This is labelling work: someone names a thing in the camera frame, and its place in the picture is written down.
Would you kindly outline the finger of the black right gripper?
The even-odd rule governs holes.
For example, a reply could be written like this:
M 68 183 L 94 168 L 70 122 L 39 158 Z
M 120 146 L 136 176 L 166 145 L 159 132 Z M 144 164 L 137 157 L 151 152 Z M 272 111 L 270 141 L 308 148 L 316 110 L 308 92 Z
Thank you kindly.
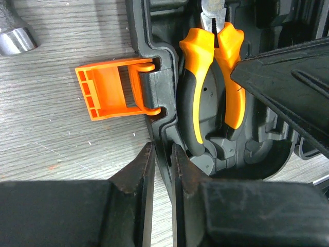
M 231 79 L 328 156 L 328 38 L 243 60 Z

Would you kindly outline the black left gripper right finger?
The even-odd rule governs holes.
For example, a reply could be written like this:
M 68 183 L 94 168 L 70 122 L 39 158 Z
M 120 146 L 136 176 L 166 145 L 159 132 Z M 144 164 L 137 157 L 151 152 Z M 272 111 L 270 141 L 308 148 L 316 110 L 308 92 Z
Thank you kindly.
M 172 147 L 174 246 L 328 246 L 328 198 L 306 183 L 213 179 Z

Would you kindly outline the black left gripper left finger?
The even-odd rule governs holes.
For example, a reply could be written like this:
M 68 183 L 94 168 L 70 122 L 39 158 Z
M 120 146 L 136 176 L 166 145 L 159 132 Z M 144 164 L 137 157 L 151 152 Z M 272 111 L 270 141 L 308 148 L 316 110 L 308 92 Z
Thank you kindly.
M 107 180 L 1 183 L 1 246 L 150 246 L 155 147 Z

